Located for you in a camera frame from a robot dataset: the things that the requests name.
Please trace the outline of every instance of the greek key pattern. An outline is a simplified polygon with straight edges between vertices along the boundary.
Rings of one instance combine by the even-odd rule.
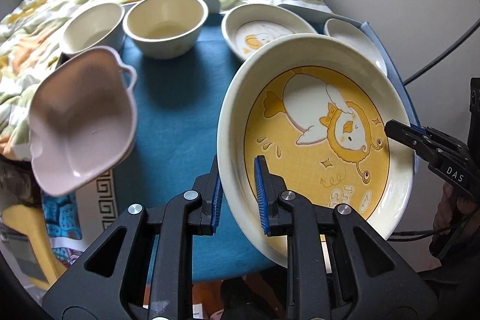
[[[103,230],[107,229],[118,217],[112,170],[97,178],[98,208],[102,216]]]

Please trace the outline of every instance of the white bowl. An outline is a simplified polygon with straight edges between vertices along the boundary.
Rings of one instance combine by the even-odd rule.
[[[123,29],[144,55],[171,59],[193,47],[207,17],[203,0],[143,0],[128,11]]]
[[[323,75],[322,79],[327,82],[312,76],[314,72]],[[292,88],[286,93],[290,80]],[[275,93],[275,88],[284,90]],[[352,114],[343,112],[355,107],[352,102],[360,105],[361,110],[355,109],[357,117],[353,111]],[[338,146],[330,136],[337,139],[337,123],[341,118],[335,117],[337,113],[354,118],[349,126],[345,125],[349,122],[346,121],[343,128],[339,128],[344,133],[351,132],[354,143],[361,140],[363,131],[363,141],[357,147],[367,153],[364,160],[357,159],[356,163],[345,160],[349,157],[349,152],[345,152],[348,145],[335,152]],[[250,120],[255,116],[259,119],[257,123]],[[392,84],[354,48],[317,34],[286,36],[260,48],[234,76],[222,104],[217,133],[222,186],[230,210],[246,237],[265,256],[287,266],[286,238],[268,238],[261,228],[252,184],[253,157],[258,154],[266,156],[270,172],[283,176],[291,190],[307,195],[309,191],[328,189],[326,193],[311,194],[326,195],[331,207],[339,202],[350,203],[363,215],[367,214],[367,221],[382,237],[388,238],[407,206],[414,162],[411,149],[386,138],[383,125],[391,119],[409,123]],[[334,124],[334,133],[330,133],[328,127],[322,134],[324,123]],[[307,170],[308,165],[315,166],[319,174]],[[318,180],[316,175],[326,180]],[[328,187],[330,178],[334,179],[333,186]],[[313,188],[299,186],[303,180],[313,181]],[[378,183],[385,185],[378,188]]]
[[[279,37],[316,32],[300,16],[271,4],[242,4],[231,9],[222,20],[223,37],[242,62]]]
[[[333,18],[325,22],[323,32],[327,36],[340,40],[357,49],[362,55],[380,68],[385,75],[387,75],[387,66],[382,54],[371,39],[369,39],[361,30],[348,22]]]
[[[122,71],[129,74],[127,86]],[[71,58],[38,87],[28,115],[34,176],[60,197],[119,163],[134,143],[137,73],[106,46]]]
[[[122,19],[125,11],[116,3],[101,3],[85,10],[66,27],[60,49],[68,57],[98,45],[121,50],[125,33]]]

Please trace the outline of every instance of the wall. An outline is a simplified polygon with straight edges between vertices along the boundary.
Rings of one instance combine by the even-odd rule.
[[[480,17],[480,0],[324,0],[335,12],[369,21],[403,79],[456,41]],[[465,140],[470,123],[470,78],[480,76],[480,31],[407,90],[420,121]],[[442,181],[422,164],[397,230],[431,229]],[[436,265],[429,240],[395,244],[416,269]]]

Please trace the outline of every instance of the silver bolt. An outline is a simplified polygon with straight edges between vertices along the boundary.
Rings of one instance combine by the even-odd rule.
[[[297,197],[293,191],[287,190],[282,193],[282,198],[285,201],[291,201]]]
[[[350,214],[352,212],[352,208],[350,207],[350,205],[347,205],[347,204],[338,205],[337,210],[338,210],[338,213],[344,214],[344,215]]]
[[[143,207],[140,204],[132,204],[128,207],[128,212],[130,214],[138,214],[142,211]]]
[[[183,193],[183,197],[184,199],[192,200],[198,197],[198,193],[195,190],[189,190]]]

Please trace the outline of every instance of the blue tablecloth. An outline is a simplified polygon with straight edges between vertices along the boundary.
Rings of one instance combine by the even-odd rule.
[[[133,203],[147,208],[167,203],[210,171],[220,108],[240,66],[223,39],[222,17],[210,15],[194,48],[169,61],[144,59],[126,39],[122,59],[138,72],[134,90],[138,129],[132,153],[113,170],[119,211]],[[414,115],[393,63],[387,68],[409,116]],[[246,239],[225,201],[217,233],[194,237],[193,248],[194,282],[273,266]]]

